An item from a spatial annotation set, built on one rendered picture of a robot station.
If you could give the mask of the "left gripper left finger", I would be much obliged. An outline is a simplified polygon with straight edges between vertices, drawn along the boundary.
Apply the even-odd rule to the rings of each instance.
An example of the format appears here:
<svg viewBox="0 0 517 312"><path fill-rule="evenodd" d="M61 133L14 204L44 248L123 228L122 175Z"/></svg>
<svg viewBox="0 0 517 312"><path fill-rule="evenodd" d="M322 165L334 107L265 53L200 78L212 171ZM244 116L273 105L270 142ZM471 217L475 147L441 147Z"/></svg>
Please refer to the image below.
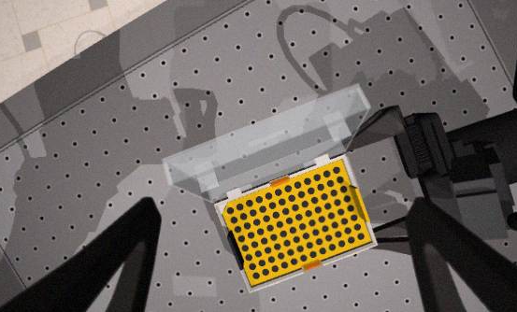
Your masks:
<svg viewBox="0 0 517 312"><path fill-rule="evenodd" d="M106 312L145 312L161 223L152 197L143 197L0 312L86 312L122 264Z"/></svg>

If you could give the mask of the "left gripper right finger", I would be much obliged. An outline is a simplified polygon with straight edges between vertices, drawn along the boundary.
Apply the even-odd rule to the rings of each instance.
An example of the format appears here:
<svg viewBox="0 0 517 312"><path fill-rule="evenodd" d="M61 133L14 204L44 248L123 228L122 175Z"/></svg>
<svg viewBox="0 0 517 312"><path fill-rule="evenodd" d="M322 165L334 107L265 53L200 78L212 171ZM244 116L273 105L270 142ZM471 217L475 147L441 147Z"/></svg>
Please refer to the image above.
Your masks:
<svg viewBox="0 0 517 312"><path fill-rule="evenodd" d="M517 312L516 264L425 197L405 223L424 312L467 312L448 264L490 312Z"/></svg>

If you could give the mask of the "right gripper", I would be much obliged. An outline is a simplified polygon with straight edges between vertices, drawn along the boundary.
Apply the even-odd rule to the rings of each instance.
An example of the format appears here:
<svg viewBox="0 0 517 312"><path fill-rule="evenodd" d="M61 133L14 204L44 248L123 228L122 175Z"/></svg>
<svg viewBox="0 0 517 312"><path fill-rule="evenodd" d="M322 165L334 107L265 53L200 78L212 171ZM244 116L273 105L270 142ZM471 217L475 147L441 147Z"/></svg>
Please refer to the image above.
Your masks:
<svg viewBox="0 0 517 312"><path fill-rule="evenodd" d="M399 106L388 106L364 122L357 133L346 152L393 136L407 176L418 178L424 197L462 225L449 182L451 158L483 152L507 230L512 229L515 204L510 184L517 182L517 120L512 116L499 114L449 131L446 136L438 113L414 113L403 118ZM405 218L373 228L378 245L372 249L411 255Z"/></svg>

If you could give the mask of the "yellow perforated plate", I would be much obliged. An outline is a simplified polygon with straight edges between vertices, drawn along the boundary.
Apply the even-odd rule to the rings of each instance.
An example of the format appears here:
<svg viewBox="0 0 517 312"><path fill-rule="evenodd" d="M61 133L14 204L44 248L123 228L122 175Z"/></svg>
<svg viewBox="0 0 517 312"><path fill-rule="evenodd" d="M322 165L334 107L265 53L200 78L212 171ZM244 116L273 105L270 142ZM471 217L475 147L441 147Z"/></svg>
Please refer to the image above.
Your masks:
<svg viewBox="0 0 517 312"><path fill-rule="evenodd" d="M223 212L252 286L371 241L361 194L341 159L289 180L230 201Z"/></svg>

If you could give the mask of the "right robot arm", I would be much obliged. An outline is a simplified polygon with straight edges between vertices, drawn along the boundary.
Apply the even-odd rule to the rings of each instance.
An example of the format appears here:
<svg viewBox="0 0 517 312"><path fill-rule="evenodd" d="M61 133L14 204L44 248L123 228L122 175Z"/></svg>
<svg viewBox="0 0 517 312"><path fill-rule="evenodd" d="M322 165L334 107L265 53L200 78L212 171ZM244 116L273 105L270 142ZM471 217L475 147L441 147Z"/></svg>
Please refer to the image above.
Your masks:
<svg viewBox="0 0 517 312"><path fill-rule="evenodd" d="M464 226L481 240L509 238L484 153L451 158L451 165L449 181Z"/></svg>

